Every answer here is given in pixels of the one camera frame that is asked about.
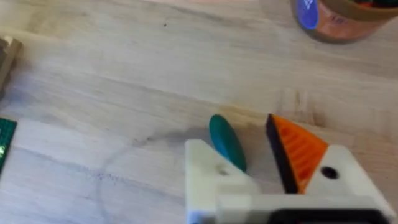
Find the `white orange left gripper right finger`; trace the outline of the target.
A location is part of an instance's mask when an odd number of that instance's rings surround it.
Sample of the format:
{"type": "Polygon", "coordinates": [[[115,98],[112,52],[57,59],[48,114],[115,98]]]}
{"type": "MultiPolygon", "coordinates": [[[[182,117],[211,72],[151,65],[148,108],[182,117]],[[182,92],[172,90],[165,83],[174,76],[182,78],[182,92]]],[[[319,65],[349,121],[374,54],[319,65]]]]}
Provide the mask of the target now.
{"type": "Polygon", "coordinates": [[[366,197],[383,212],[392,212],[390,203],[347,147],[328,144],[274,114],[268,115],[265,127],[285,193],[366,197]]]}

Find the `bare white left gripper left finger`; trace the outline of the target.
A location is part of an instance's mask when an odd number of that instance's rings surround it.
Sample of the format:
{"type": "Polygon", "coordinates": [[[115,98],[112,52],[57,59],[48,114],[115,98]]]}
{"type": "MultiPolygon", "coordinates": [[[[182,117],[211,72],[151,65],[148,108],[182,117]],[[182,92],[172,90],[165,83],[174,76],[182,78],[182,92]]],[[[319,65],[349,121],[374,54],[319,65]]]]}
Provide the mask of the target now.
{"type": "Polygon", "coordinates": [[[187,223],[215,223],[222,195],[256,195],[250,176],[201,139],[185,142],[185,216],[187,223]]]}

